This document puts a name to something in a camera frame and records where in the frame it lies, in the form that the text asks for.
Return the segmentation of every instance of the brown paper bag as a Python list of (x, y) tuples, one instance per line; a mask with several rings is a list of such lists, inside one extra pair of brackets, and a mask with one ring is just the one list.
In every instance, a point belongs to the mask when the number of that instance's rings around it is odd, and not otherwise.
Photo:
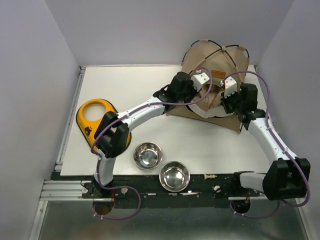
[[(247, 70), (249, 62), (249, 53), (243, 46), (220, 46), (216, 42), (208, 39), (202, 39), (194, 42), (184, 55), (182, 60), (182, 72), (192, 75), (198, 67), (208, 68), (212, 74), (213, 84), (216, 85), (212, 88), (212, 92), (214, 92), (215, 97), (217, 97), (217, 99), (213, 99), (212, 95), (208, 96), (208, 98), (197, 103), (197, 106), (204, 111), (207, 111), (208, 108), (216, 107), (218, 105), (217, 100), (219, 101), (219, 96), (221, 95), (222, 91), (222, 89), (219, 89), (220, 81), (231, 73)], [(240, 84), (245, 81), (245, 74), (236, 74), (232, 77), (238, 83), (237, 86), (239, 90)], [(191, 109), (186, 106), (177, 106), (173, 110), (169, 111), (167, 115), (175, 115), (205, 121), (234, 130), (238, 133), (241, 131), (241, 123), (236, 115), (203, 118), (192, 112)]]

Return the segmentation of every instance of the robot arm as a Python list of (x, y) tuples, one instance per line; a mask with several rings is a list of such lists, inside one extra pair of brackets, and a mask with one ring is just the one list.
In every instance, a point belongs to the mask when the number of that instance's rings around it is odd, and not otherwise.
[(305, 158), (298, 158), (286, 146), (274, 130), (271, 120), (266, 118), (265, 111), (257, 109), (257, 87), (253, 84), (243, 83), (238, 92), (237, 83), (232, 77), (221, 82), (221, 86), (225, 87), (224, 96), (221, 98), (221, 105), (225, 112), (237, 114), (239, 121), (257, 140), (271, 163), (271, 167), (266, 174), (255, 172), (235, 173), (238, 184), (242, 188), (264, 193), (269, 200), (304, 197), (307, 192), (305, 183), (285, 152), (295, 159), (307, 180), (309, 179), (310, 163)]
[(117, 114), (107, 112), (94, 134), (95, 139), (109, 124), (118, 119), (123, 118), (123, 120), (113, 126), (116, 129), (108, 129), (97, 141), (98, 153), (101, 156), (99, 164), (101, 183), (105, 186), (113, 180), (116, 157), (126, 149), (128, 135), (133, 129), (149, 119), (172, 110), (175, 105), (170, 103), (191, 102), (209, 80), (210, 78), (204, 72), (198, 72), (192, 77), (185, 72), (178, 72), (170, 84), (155, 92), (146, 102)]

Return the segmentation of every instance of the white table surface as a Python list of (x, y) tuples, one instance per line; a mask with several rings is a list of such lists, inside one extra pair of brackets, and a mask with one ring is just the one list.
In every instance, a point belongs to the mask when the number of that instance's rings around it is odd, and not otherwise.
[[(181, 66), (101, 66), (85, 70), (75, 112), (90, 99), (106, 99), (119, 112), (129, 110), (149, 99), (171, 82)], [(256, 76), (247, 74), (246, 83), (258, 86), (258, 107), (266, 108)], [(133, 160), (136, 146), (143, 142), (158, 144), (163, 160), (152, 170), (139, 169)], [(237, 171), (266, 172), (270, 163), (253, 136), (244, 128), (233, 130), (194, 119), (165, 116), (153, 118), (132, 132), (128, 149), (116, 159), (114, 175), (158, 174), (170, 161), (179, 161), (191, 174), (226, 174)], [(97, 157), (90, 153), (76, 116), (65, 147), (62, 176), (87, 176), (95, 172)]]

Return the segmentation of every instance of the cable clip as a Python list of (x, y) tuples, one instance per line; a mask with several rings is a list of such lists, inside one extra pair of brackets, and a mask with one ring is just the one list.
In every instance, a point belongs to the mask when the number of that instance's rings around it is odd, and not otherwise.
[(287, 153), (288, 152), (288, 150), (289, 150), (289, 148), (288, 147), (285, 147), (285, 149), (283, 150), (283, 154), (285, 154), (285, 153)]
[(220, 81), (220, 87), (224, 87), (225, 86), (225, 82), (223, 80)]
[(274, 126), (271, 125), (271, 126), (267, 127), (266, 129), (267, 129), (267, 130), (270, 130), (270, 129), (271, 129), (271, 130), (274, 130), (275, 128), (274, 128)]

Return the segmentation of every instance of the screw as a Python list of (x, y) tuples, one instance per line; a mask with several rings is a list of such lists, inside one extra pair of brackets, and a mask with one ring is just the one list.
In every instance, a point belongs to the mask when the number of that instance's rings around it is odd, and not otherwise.
[(220, 193), (221, 192), (221, 188), (219, 185), (216, 185), (213, 187), (213, 190), (216, 192), (216, 193)]
[(126, 187), (122, 187), (121, 188), (121, 193), (122, 194), (126, 194), (128, 192), (128, 188), (126, 188)]
[(83, 187), (83, 188), (81, 189), (81, 192), (82, 192), (83, 194), (86, 194), (86, 193), (88, 192), (88, 189), (86, 189), (85, 187)]

